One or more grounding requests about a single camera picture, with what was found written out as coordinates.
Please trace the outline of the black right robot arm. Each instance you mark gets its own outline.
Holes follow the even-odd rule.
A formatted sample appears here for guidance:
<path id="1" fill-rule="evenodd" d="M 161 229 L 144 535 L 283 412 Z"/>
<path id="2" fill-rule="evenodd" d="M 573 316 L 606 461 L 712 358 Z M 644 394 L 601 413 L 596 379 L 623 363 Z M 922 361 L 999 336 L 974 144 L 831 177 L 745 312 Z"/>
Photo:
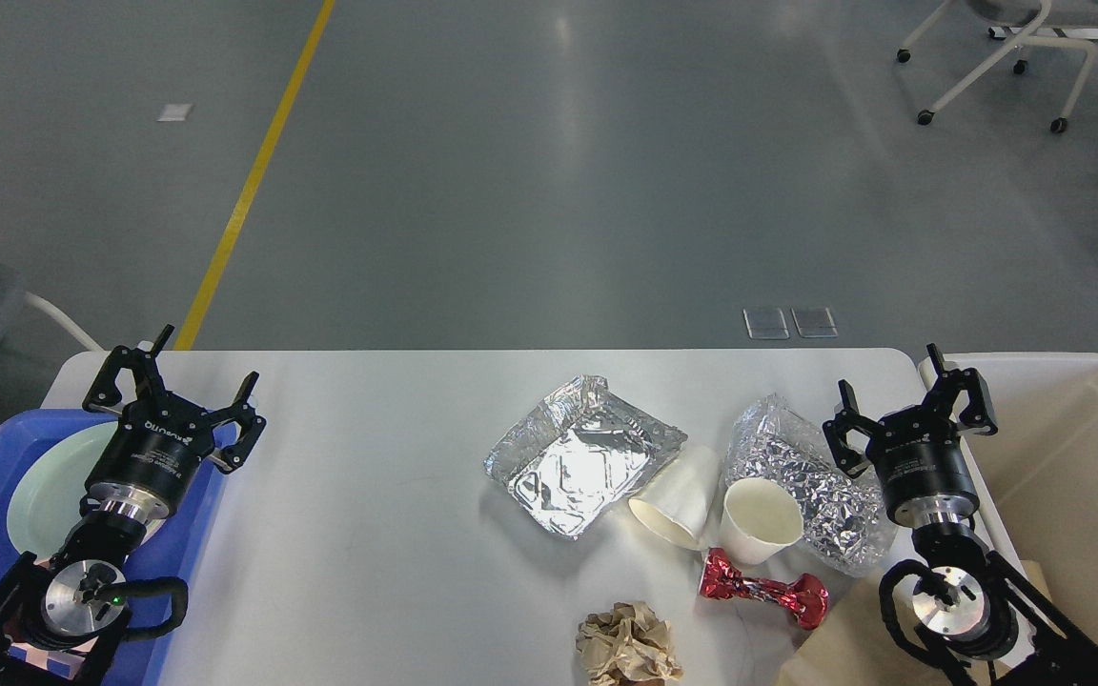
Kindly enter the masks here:
<path id="1" fill-rule="evenodd" d="M 871 418 L 841 379 L 821 427 L 834 465 L 872 469 L 889 520 L 911 532 L 915 556 L 879 580 L 884 628 L 953 685 L 971 685 L 976 661 L 993 685 L 1098 685 L 1098 644 L 973 530 L 981 496 L 960 442 L 998 431 L 989 391 L 979 370 L 926 351 L 935 376 L 918 404 Z"/>

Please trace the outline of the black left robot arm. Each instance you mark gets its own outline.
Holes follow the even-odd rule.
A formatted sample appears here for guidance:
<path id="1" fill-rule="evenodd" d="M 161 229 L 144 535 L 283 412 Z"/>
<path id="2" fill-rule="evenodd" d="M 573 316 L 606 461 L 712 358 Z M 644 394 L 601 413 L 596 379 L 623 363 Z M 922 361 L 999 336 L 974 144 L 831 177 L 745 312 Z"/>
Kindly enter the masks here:
<path id="1" fill-rule="evenodd" d="M 183 625 L 189 587 L 177 575 L 128 578 L 148 527 L 180 511 L 202 465 L 239 470 L 266 429 L 253 371 L 226 407 L 211 411 L 167 387 L 158 356 L 173 326 L 147 348 L 109 351 L 82 408 L 116 418 L 85 482 L 80 517 L 51 556 L 25 551 L 0 578 L 0 685 L 64 685 L 11 654 L 14 643 L 80 659 L 69 683 L 100 685 L 130 642 Z"/>

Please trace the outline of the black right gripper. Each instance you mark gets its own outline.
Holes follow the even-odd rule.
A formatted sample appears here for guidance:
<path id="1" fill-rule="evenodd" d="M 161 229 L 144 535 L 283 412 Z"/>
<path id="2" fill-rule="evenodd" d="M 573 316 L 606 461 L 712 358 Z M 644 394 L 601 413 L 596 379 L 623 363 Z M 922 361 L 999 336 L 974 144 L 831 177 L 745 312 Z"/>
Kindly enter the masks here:
<path id="1" fill-rule="evenodd" d="M 821 430 L 836 468 L 845 477 L 873 469 L 892 522 L 901 527 L 967 524 L 981 501 L 959 434 L 995 435 L 998 421 L 979 370 L 948 366 L 937 344 L 927 344 L 926 352 L 935 378 L 921 408 L 871 420 L 859 412 L 854 387 L 840 379 L 840 407 Z M 850 445 L 851 432 L 866 439 L 865 448 Z"/>

